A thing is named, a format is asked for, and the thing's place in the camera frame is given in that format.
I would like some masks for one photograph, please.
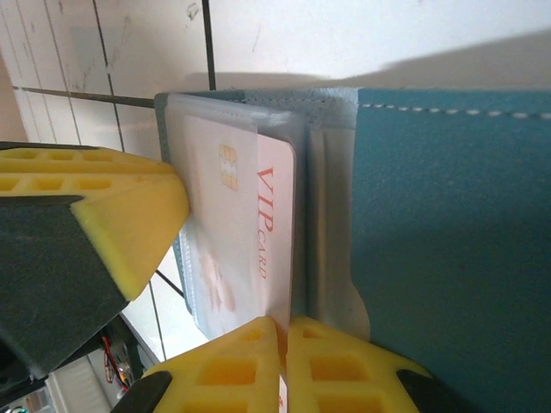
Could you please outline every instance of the white card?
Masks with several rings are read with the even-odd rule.
[[[170,142],[192,218],[181,233],[195,321],[209,338],[270,315],[288,328],[293,147],[193,116]]]

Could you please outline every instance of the white stitching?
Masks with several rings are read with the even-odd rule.
[[[468,114],[471,116],[475,115],[483,115],[483,116],[490,116],[490,117],[497,117],[497,116],[509,116],[511,118],[519,119],[519,120],[525,120],[525,119],[539,119],[539,120],[551,120],[551,112],[544,112],[540,114],[529,114],[526,112],[502,112],[500,110],[480,110],[480,109],[442,109],[442,108],[420,108],[420,107],[407,107],[407,106],[394,106],[394,105],[385,105],[382,103],[366,103],[362,105],[362,108],[387,108],[387,109],[398,109],[400,112],[426,112],[429,114]]]

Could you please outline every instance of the cable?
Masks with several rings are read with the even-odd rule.
[[[111,366],[113,367],[113,370],[115,370],[115,376],[121,383],[122,388],[124,391],[128,391],[128,385],[125,383],[125,381],[121,377],[121,372],[119,372],[119,369],[117,368],[117,363],[115,362],[115,358],[113,357],[113,353],[111,353],[111,344],[109,344],[109,339],[102,335],[103,344],[105,345],[105,354],[107,355],[108,361],[111,363]]]

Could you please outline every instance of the red wire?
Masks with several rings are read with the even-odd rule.
[[[102,336],[102,339],[103,339],[103,344],[105,344],[105,354],[107,355],[108,360],[111,363],[111,366],[113,366],[113,369],[115,370],[117,379],[121,382],[122,388],[125,391],[128,391],[128,385],[122,379],[121,374],[119,373],[119,369],[117,368],[117,363],[115,362],[115,358],[113,357],[113,353],[111,353],[111,345],[109,344],[109,340],[106,336]]]

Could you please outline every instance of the stitching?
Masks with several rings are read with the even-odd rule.
[[[527,112],[503,112],[500,110],[480,110],[480,109],[444,109],[444,108],[420,108],[420,107],[407,107],[407,106],[394,106],[383,103],[366,103],[362,105],[362,108],[372,109],[395,109],[400,112],[425,112],[428,114],[466,114],[468,116],[489,116],[492,118],[503,116],[519,120],[526,119],[538,119],[538,120],[551,120],[551,112],[529,114]]]
[[[348,101],[340,101],[337,99],[297,99],[293,97],[289,98],[281,98],[281,99],[259,99],[259,98],[252,98],[252,99],[230,99],[229,102],[241,102],[241,103],[247,103],[247,102],[310,102],[310,103],[348,103]]]

